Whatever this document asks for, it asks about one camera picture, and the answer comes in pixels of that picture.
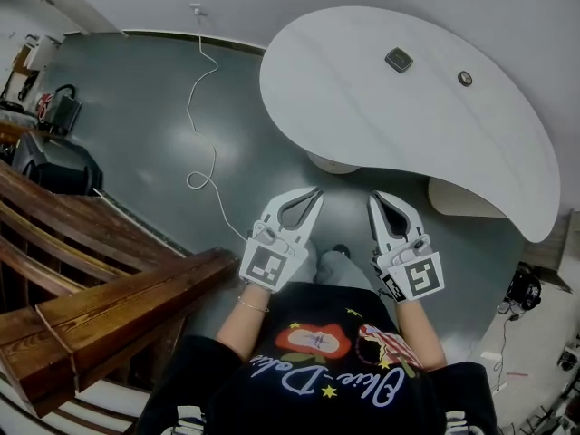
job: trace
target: white table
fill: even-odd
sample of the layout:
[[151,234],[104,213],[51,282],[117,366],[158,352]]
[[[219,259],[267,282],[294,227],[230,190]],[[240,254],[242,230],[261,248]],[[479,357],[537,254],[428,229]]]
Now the white table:
[[[414,61],[404,73],[384,61],[395,47]],[[319,157],[448,181],[533,242],[554,225],[560,178],[542,123],[487,56],[434,24],[359,6],[307,14],[268,47],[260,88],[277,127]]]

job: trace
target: gray floor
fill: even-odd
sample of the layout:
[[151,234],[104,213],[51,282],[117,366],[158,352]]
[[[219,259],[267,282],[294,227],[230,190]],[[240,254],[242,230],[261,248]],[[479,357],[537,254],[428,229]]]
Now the gray floor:
[[[198,87],[192,113],[217,147],[215,181],[231,223],[251,229],[266,202],[289,189],[316,185],[326,196],[313,241],[320,250],[345,243],[373,276],[366,201],[391,192],[420,211],[440,251],[446,288],[424,300],[451,361],[464,359],[488,329],[523,247],[505,219],[445,217],[426,199],[422,176],[360,169],[343,177],[316,168],[267,115],[259,91],[261,58],[207,47],[220,71]],[[243,253],[225,225],[213,188],[186,187],[192,170],[208,172],[211,150],[196,137],[185,107],[192,83],[210,68],[190,42],[143,36],[69,36],[44,88],[78,87],[83,102],[72,139],[104,172],[104,189],[138,217],[185,248],[214,246]],[[205,312],[223,315],[233,296]]]

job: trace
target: black shoe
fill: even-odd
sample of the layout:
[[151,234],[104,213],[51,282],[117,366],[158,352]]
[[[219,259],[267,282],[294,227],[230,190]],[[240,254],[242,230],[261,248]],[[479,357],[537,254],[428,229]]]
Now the black shoe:
[[338,251],[339,253],[345,255],[347,258],[351,259],[351,250],[348,249],[347,245],[343,244],[335,245],[333,251]]

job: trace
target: person's arm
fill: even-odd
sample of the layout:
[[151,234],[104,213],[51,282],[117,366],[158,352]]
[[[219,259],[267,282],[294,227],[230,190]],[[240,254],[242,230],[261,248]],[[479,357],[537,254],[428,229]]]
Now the person's arm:
[[216,340],[233,350],[242,361],[247,361],[256,346],[270,292],[261,286],[249,284],[240,300],[219,329]]
[[435,371],[447,365],[439,337],[421,303],[412,301],[395,306],[401,337],[419,358],[426,371]]

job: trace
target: beige floor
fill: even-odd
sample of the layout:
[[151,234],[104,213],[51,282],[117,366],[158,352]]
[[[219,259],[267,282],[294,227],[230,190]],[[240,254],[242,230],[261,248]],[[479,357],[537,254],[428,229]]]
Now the beige floor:
[[[522,424],[540,406],[548,407],[564,389],[574,371],[564,372],[557,360],[566,342],[580,330],[580,297],[548,284],[542,285],[542,303],[521,319],[507,323],[507,345],[501,381],[507,387],[494,396],[498,425]],[[499,353],[507,315],[496,314],[491,326],[470,357],[488,371],[490,386],[498,382],[495,361],[481,357],[485,351]],[[506,376],[522,372],[528,377]]]

